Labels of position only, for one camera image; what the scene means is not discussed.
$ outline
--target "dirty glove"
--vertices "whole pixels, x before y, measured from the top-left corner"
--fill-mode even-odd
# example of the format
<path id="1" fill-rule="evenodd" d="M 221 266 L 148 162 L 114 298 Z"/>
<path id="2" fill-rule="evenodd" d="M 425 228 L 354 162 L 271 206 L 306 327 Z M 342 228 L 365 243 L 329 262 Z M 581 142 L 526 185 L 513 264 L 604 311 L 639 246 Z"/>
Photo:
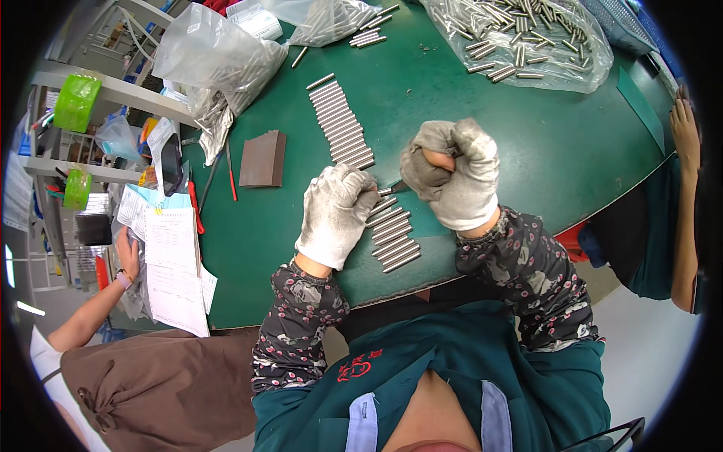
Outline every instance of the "dirty glove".
<path id="1" fill-rule="evenodd" d="M 327 166 L 304 193 L 304 221 L 295 247 L 319 264 L 341 270 L 379 202 L 373 175 L 346 164 Z"/>
<path id="2" fill-rule="evenodd" d="M 433 168 L 422 148 L 455 156 L 455 171 Z M 402 180 L 429 202 L 440 223 L 454 231 L 475 229 L 497 208 L 497 144 L 472 118 L 428 121 L 402 151 Z"/>

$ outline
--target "light blue collar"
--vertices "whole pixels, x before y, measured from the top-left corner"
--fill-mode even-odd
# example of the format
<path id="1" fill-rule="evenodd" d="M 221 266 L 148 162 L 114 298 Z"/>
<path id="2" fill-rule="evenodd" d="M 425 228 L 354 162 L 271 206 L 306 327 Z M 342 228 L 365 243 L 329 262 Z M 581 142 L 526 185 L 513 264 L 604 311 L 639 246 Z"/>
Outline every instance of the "light blue collar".
<path id="1" fill-rule="evenodd" d="M 377 407 L 374 393 L 357 397 L 349 406 L 346 452 L 377 450 Z M 480 437 L 484 452 L 512 452 L 512 424 L 507 397 L 488 380 L 482 381 L 482 425 Z"/>

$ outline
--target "brown sanding sponge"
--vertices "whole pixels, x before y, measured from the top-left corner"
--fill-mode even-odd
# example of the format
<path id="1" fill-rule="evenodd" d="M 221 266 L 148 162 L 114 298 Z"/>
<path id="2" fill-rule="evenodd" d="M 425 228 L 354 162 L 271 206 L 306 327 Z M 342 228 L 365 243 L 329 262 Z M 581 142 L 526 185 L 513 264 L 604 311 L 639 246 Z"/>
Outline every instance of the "brown sanding sponge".
<path id="1" fill-rule="evenodd" d="M 278 130 L 244 142 L 239 187 L 281 187 L 286 135 Z"/>

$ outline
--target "blue crate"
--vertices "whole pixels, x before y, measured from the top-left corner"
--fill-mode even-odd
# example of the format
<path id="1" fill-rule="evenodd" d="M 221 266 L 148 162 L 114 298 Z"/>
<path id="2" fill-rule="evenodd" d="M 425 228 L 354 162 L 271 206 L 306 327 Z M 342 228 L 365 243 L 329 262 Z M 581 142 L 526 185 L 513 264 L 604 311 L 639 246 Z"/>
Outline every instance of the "blue crate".
<path id="1" fill-rule="evenodd" d="M 655 41 L 655 44 L 658 46 L 660 56 L 663 57 L 665 64 L 668 65 L 668 69 L 670 69 L 670 71 L 673 73 L 673 77 L 682 77 L 683 71 L 680 69 L 680 65 L 678 64 L 677 59 L 675 59 L 675 57 L 673 56 L 673 52 L 668 48 L 668 45 L 665 43 L 665 39 L 663 39 L 663 35 L 662 33 L 660 33 L 658 26 L 655 25 L 653 19 L 648 16 L 642 8 L 638 13 L 638 20 L 640 20 L 640 23 L 643 25 L 643 27 L 645 27 L 646 30 L 648 30 L 648 33 L 650 33 L 653 41 Z"/>
<path id="2" fill-rule="evenodd" d="M 636 56 L 658 51 L 653 38 L 623 0 L 580 2 L 597 19 L 611 45 L 624 48 Z"/>

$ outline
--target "brown pants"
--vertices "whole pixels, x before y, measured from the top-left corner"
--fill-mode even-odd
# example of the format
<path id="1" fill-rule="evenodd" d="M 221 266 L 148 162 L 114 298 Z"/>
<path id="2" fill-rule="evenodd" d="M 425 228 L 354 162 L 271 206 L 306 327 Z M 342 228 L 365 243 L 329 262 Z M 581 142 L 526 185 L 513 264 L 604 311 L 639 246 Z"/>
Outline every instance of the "brown pants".
<path id="1" fill-rule="evenodd" d="M 63 354 L 63 377 L 113 452 L 211 451 L 254 431 L 258 328 L 197 338 L 181 330 Z"/>

